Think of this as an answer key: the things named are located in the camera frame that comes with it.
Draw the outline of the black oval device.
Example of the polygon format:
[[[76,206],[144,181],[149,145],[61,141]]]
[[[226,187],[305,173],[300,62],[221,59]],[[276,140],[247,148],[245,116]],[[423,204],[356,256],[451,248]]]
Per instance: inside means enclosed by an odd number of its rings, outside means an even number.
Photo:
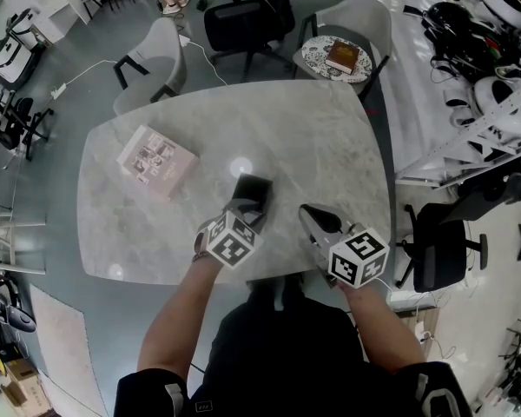
[[[10,282],[0,281],[0,323],[24,333],[34,333],[34,318],[22,309],[16,286]]]

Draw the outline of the person's left forearm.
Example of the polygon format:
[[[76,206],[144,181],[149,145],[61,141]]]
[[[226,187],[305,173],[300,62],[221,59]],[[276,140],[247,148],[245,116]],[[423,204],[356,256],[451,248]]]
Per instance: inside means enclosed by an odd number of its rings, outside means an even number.
[[[211,255],[191,263],[145,334],[137,363],[139,371],[159,368],[183,380],[188,378],[204,314],[221,268]]]

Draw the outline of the white table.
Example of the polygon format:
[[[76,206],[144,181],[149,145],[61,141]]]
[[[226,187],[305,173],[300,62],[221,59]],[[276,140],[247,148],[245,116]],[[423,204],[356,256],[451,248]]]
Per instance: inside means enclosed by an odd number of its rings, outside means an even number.
[[[0,211],[0,272],[45,275],[45,268],[29,268],[18,261],[22,253],[17,246],[17,231],[24,228],[42,228],[46,221],[18,221],[13,211]]]

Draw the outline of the plywood floor board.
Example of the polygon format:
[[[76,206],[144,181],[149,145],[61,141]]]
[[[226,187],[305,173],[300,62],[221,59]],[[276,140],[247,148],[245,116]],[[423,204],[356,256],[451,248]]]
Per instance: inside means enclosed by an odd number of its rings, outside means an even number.
[[[80,407],[73,415],[109,417],[92,366],[83,313],[34,285],[30,299],[46,371],[43,381],[53,383]]]

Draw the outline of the white robot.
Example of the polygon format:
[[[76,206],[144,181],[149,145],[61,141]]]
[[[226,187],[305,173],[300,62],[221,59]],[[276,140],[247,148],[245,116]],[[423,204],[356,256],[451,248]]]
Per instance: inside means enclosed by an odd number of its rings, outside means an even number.
[[[17,91],[27,83],[45,50],[31,30],[35,15],[28,8],[7,20],[0,40],[0,83],[8,90]]]

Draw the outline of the black square pen holder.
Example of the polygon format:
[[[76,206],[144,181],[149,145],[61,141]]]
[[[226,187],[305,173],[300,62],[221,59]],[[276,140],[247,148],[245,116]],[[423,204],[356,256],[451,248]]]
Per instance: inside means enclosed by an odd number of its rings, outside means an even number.
[[[232,199],[248,199],[248,205],[245,208],[241,208],[240,211],[237,212],[240,218],[242,219],[241,211],[243,209],[258,209],[266,213],[267,221],[267,212],[272,199],[272,188],[272,181],[258,177],[256,175],[242,173],[236,183],[234,193],[232,195]]]

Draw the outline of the grey shell chair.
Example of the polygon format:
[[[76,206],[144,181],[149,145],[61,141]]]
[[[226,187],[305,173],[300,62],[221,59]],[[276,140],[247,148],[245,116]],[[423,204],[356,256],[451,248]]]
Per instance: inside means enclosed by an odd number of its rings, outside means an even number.
[[[180,95],[187,80],[187,65],[173,19],[155,20],[145,38],[115,63],[113,70],[122,88],[113,103],[119,116],[163,97]]]
[[[364,83],[349,83],[364,101],[379,80],[381,71],[392,55],[392,19],[389,10],[377,0],[343,0],[329,8],[314,12],[301,24],[298,46],[293,54],[293,73],[302,70],[318,80],[301,56],[305,42],[316,36],[337,36],[360,46],[371,58],[373,73]]]

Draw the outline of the pink book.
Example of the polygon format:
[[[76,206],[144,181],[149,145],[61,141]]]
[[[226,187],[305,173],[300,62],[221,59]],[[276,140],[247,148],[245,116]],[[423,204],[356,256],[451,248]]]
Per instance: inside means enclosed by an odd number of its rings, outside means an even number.
[[[141,125],[116,162],[126,175],[171,199],[199,158],[149,126]]]

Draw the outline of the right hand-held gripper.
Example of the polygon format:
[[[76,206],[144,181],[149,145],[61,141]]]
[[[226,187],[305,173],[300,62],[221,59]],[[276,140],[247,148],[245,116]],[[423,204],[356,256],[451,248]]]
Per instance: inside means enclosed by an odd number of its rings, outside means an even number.
[[[298,216],[315,248],[316,267],[331,288],[338,282],[361,288],[384,273],[390,247],[374,228],[345,234],[350,218],[323,204],[301,204]]]

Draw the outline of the black office chair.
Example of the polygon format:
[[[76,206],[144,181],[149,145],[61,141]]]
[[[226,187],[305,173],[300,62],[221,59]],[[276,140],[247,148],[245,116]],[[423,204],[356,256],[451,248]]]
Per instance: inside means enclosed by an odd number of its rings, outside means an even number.
[[[38,127],[47,116],[55,114],[52,108],[46,108],[31,115],[33,102],[34,100],[30,97],[18,99],[3,112],[3,118],[6,121],[4,128],[1,127],[0,122],[0,146],[6,151],[15,152],[23,145],[24,156],[28,162],[32,161],[35,137],[44,142],[49,140],[49,136],[37,130]]]
[[[290,0],[232,0],[204,13],[205,31],[214,50],[212,64],[227,56],[246,56],[241,80],[245,82],[254,56],[263,55],[293,68],[292,62],[271,47],[295,27]]]
[[[485,190],[475,188],[455,202],[430,201],[430,190],[406,185],[397,187],[397,200],[412,224],[412,240],[396,243],[409,258],[405,273],[394,285],[401,289],[412,278],[414,291],[427,293],[450,287],[464,280],[470,270],[467,252],[479,254],[479,268],[488,266],[488,239],[485,234],[476,241],[465,232],[467,222],[475,222],[491,208]]]

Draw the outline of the cardboard box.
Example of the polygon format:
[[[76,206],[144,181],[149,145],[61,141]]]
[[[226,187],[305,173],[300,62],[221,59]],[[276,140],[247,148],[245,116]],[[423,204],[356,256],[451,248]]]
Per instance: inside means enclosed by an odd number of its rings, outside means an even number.
[[[6,402],[12,407],[17,417],[42,417],[51,405],[43,391],[39,373],[25,360],[9,361],[5,365],[9,383],[1,386]]]

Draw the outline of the brown book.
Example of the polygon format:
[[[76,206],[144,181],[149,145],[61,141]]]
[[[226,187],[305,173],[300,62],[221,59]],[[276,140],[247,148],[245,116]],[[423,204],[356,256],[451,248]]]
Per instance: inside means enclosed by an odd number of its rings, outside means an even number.
[[[351,75],[359,59],[359,48],[336,40],[328,51],[325,64]]]

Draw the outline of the person's black clothing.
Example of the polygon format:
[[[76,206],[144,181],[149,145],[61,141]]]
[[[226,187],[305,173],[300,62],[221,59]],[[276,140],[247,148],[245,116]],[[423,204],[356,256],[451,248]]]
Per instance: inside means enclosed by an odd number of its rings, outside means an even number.
[[[164,369],[119,380],[114,417],[472,417],[450,365],[390,373],[372,364],[351,310],[307,298],[287,279],[283,309],[271,288],[221,322],[202,384]]]

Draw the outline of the person's right forearm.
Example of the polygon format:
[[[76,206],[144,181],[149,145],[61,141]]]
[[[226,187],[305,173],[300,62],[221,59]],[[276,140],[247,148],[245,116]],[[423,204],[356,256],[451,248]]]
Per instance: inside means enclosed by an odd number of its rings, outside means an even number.
[[[414,333],[390,309],[377,290],[366,285],[352,288],[343,282],[344,293],[368,360],[390,373],[426,358]]]

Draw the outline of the heap of robot parts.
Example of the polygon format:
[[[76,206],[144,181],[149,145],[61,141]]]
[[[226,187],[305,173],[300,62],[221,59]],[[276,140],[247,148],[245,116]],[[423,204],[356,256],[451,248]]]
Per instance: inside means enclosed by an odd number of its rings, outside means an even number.
[[[521,86],[521,0],[438,2],[421,23],[432,65],[465,86],[445,92],[454,125],[469,125]]]

